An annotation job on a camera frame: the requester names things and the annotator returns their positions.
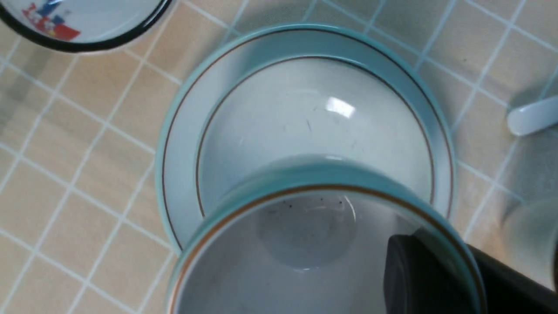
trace plate rim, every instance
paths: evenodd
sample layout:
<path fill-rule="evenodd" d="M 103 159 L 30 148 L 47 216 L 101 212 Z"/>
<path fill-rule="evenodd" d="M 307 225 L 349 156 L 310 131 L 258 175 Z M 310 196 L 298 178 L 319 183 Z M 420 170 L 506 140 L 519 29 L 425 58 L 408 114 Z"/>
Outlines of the plate rim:
<path fill-rule="evenodd" d="M 0 0 L 0 20 L 16 34 L 42 47 L 62 53 L 94 53 L 124 46 L 146 34 L 159 21 L 163 20 L 163 16 L 170 12 L 172 5 L 177 1 L 159 0 L 155 9 L 137 26 L 116 37 L 95 42 L 62 41 L 34 31 L 15 18 L 3 4 L 2 0 Z"/>
<path fill-rule="evenodd" d="M 422 78 L 418 76 L 418 74 L 404 61 L 401 57 L 399 57 L 396 53 L 391 51 L 387 46 L 381 44 L 380 42 L 373 40 L 369 37 L 364 36 L 361 33 L 355 32 L 353 30 L 349 30 L 342 27 L 331 26 L 331 25 L 324 25 L 318 23 L 290 23 L 286 25 L 276 25 L 271 27 L 266 27 L 260 30 L 256 30 L 248 35 L 243 37 L 239 37 L 224 46 L 218 48 L 213 53 L 211 53 L 204 61 L 202 61 L 188 76 L 187 80 L 183 83 L 180 87 L 178 92 L 176 93 L 175 98 L 173 99 L 171 106 L 167 110 L 167 114 L 161 126 L 157 148 L 155 153 L 155 170 L 153 172 L 155 176 L 155 188 L 157 192 L 157 207 L 158 211 L 162 220 L 163 227 L 169 237 L 171 245 L 174 247 L 175 251 L 180 253 L 182 252 L 182 247 L 178 242 L 177 236 L 170 226 L 170 216 L 168 213 L 168 208 L 166 206 L 165 197 L 163 195 L 163 176 L 164 176 L 164 163 L 165 163 L 165 155 L 166 155 L 166 146 L 168 141 L 168 134 L 172 127 L 172 124 L 176 117 L 176 112 L 179 109 L 182 100 L 187 95 L 189 90 L 196 84 L 196 82 L 201 78 L 201 76 L 219 59 L 224 57 L 227 53 L 234 50 L 238 46 L 242 45 L 245 42 L 251 41 L 258 37 L 269 35 L 272 33 L 283 32 L 283 31 L 296 31 L 296 30 L 314 30 L 314 31 L 325 31 L 337 35 L 342 35 L 348 37 L 353 40 L 357 40 L 362 44 L 369 46 L 372 49 L 377 50 L 379 53 L 384 55 L 385 57 L 391 59 L 401 70 L 405 72 L 407 76 L 419 87 L 421 93 L 425 96 L 428 103 L 431 105 L 436 119 L 442 129 L 442 135 L 446 142 L 446 146 L 448 148 L 449 153 L 449 164 L 451 169 L 456 169 L 456 160 L 455 160 L 455 150 L 453 147 L 453 142 L 451 141 L 451 137 L 449 137 L 449 127 L 447 125 L 446 120 L 444 119 L 444 115 L 442 110 L 434 97 L 432 91 L 428 85 L 424 82 Z M 456 174 L 454 171 L 450 172 L 450 184 L 453 186 L 450 189 L 450 208 L 445 217 L 448 221 L 451 220 L 453 216 L 453 207 L 455 206 L 455 198 L 456 198 Z"/>

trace black rim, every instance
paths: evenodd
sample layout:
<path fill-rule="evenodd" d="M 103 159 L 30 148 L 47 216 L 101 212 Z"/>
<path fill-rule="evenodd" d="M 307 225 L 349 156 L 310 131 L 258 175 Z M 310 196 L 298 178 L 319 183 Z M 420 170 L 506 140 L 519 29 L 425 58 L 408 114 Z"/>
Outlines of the black rim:
<path fill-rule="evenodd" d="M 161 0 L 155 10 L 153 10 L 151 14 L 149 14 L 149 16 L 138 26 L 115 38 L 98 42 L 67 42 L 43 35 L 37 31 L 32 30 L 31 28 L 27 27 L 22 22 L 14 18 L 14 16 L 11 15 L 11 13 L 9 13 L 6 7 L 1 3 L 0 20 L 2 20 L 9 28 L 13 29 L 16 33 L 20 34 L 26 39 L 49 49 L 58 50 L 65 53 L 103 51 L 120 47 L 143 35 L 161 19 L 167 9 L 170 7 L 172 1 L 173 0 Z"/>

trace bowl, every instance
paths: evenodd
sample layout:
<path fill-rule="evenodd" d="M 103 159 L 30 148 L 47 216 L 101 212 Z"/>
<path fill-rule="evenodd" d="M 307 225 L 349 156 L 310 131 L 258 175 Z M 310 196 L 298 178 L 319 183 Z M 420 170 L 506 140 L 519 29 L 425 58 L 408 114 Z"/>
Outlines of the bowl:
<path fill-rule="evenodd" d="M 148 32 L 174 0 L 0 0 L 0 19 L 53 50 L 110 50 Z"/>
<path fill-rule="evenodd" d="M 474 258 L 445 219 L 403 185 L 330 155 L 279 160 L 229 191 L 177 262 L 168 313 L 385 313 L 395 234 L 417 235 L 486 313 Z"/>

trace teal rim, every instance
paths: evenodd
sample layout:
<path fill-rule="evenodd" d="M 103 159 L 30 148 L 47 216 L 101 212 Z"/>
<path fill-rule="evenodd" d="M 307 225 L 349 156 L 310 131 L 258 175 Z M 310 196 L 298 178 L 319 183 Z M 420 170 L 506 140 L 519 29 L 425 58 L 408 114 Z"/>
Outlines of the teal rim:
<path fill-rule="evenodd" d="M 173 248 L 177 253 L 182 252 L 182 247 L 178 242 L 178 239 L 175 235 L 174 230 L 172 229 L 170 217 L 168 214 L 168 209 L 166 206 L 165 195 L 164 195 L 164 163 L 165 163 L 165 150 L 167 145 L 168 134 L 171 130 L 172 124 L 177 114 L 177 110 L 179 109 L 180 105 L 182 104 L 184 98 L 187 96 L 189 90 L 195 85 L 198 79 L 207 71 L 215 62 L 219 59 L 227 55 L 230 51 L 234 50 L 235 48 L 243 45 L 244 43 L 262 37 L 264 35 L 269 35 L 277 32 L 284 32 L 284 31 L 297 31 L 297 30 L 315 30 L 315 31 L 324 31 L 330 32 L 338 35 L 342 35 L 345 37 L 352 38 L 354 40 L 360 41 L 363 44 L 366 44 L 372 49 L 377 50 L 385 57 L 392 60 L 400 69 L 402 69 L 410 78 L 415 82 L 415 84 L 421 89 L 421 92 L 424 94 L 426 99 L 431 104 L 435 114 L 438 117 L 438 122 L 442 128 L 444 133 L 446 143 L 448 145 L 449 156 L 450 156 L 450 166 L 452 169 L 455 169 L 455 154 L 454 154 L 454 147 L 453 143 L 451 142 L 450 138 L 448 138 L 449 128 L 447 123 L 443 118 L 442 111 L 440 106 L 438 105 L 434 95 L 428 89 L 426 83 L 414 72 L 414 70 L 405 62 L 403 61 L 397 54 L 392 52 L 383 44 L 372 40 L 369 37 L 364 36 L 363 34 L 359 34 L 355 31 L 347 30 L 340 27 L 335 26 L 328 26 L 328 25 L 320 25 L 320 24 L 291 24 L 291 25 L 281 25 L 281 26 L 273 26 L 270 28 L 266 28 L 263 30 L 256 31 L 244 37 L 238 38 L 236 40 L 231 41 L 230 43 L 224 45 L 223 47 L 219 48 L 215 52 L 213 52 L 209 57 L 207 57 L 188 77 L 186 82 L 182 85 L 178 93 L 176 94 L 171 107 L 169 108 L 163 125 L 161 127 L 161 132 L 159 136 L 159 140 L 157 143 L 157 150 L 155 156 L 155 186 L 157 190 L 157 203 L 159 213 L 163 222 L 163 226 L 169 237 L 169 241 L 172 243 Z M 450 193 L 450 202 L 453 204 L 453 200 L 455 198 L 454 191 L 456 190 L 456 177 L 451 173 L 451 184 L 453 188 L 451 189 Z"/>

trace bowl rim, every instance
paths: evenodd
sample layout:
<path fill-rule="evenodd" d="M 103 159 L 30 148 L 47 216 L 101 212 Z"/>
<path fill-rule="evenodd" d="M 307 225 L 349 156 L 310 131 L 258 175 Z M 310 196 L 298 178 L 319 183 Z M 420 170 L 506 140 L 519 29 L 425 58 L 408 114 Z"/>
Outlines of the bowl rim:
<path fill-rule="evenodd" d="M 96 42 L 62 41 L 37 32 L 15 18 L 5 7 L 3 1 L 0 1 L 0 20 L 25 39 L 28 39 L 31 42 L 45 48 L 64 53 L 92 53 L 121 47 L 144 35 L 155 24 L 157 24 L 158 21 L 161 20 L 171 7 L 172 3 L 175 1 L 176 0 L 160 0 L 157 7 L 155 7 L 155 9 L 141 23 L 131 30 L 111 39 Z"/>
<path fill-rule="evenodd" d="M 379 178 L 389 180 L 382 175 L 375 175 Z M 180 296 L 179 293 L 184 287 L 183 283 L 187 277 L 186 275 L 190 273 L 189 271 L 192 270 L 194 266 L 196 266 L 198 257 L 203 255 L 207 244 L 210 244 L 212 240 L 216 239 L 215 236 L 220 231 L 223 231 L 228 226 L 234 224 L 234 220 L 242 214 L 245 214 L 250 210 L 256 210 L 256 207 L 282 197 L 293 196 L 305 192 L 337 191 L 363 194 L 367 197 L 379 198 L 384 201 L 397 204 L 411 212 L 415 217 L 424 220 L 427 224 L 436 229 L 450 243 L 450 245 L 464 261 L 466 270 L 473 280 L 475 292 L 478 295 L 478 301 L 480 304 L 478 304 L 479 308 L 477 309 L 480 309 L 480 313 L 487 314 L 487 299 L 480 270 L 476 265 L 472 253 L 468 251 L 466 245 L 461 241 L 459 235 L 451 228 L 449 223 L 445 221 L 445 219 L 443 219 L 443 217 L 436 211 L 431 210 L 429 212 L 428 210 L 421 208 L 426 203 L 414 197 L 413 194 L 410 194 L 410 192 L 405 192 L 405 190 L 396 190 L 396 192 L 403 193 L 402 197 L 398 197 L 395 196 L 395 192 L 382 191 L 381 189 L 382 188 L 363 186 L 358 183 L 355 185 L 347 183 L 310 183 L 279 187 L 274 189 L 271 193 L 257 195 L 247 202 L 243 202 L 242 200 L 239 201 L 242 197 L 225 197 L 225 201 L 223 203 L 225 203 L 224 207 L 228 208 L 228 210 L 217 210 L 213 212 L 210 217 L 206 218 L 202 225 L 198 227 L 196 232 L 193 234 L 189 243 L 186 245 L 184 251 L 176 262 L 171 274 L 170 285 L 167 293 L 166 313 L 175 313 L 177 300 Z M 235 206 L 236 202 L 240 202 L 240 206 Z"/>

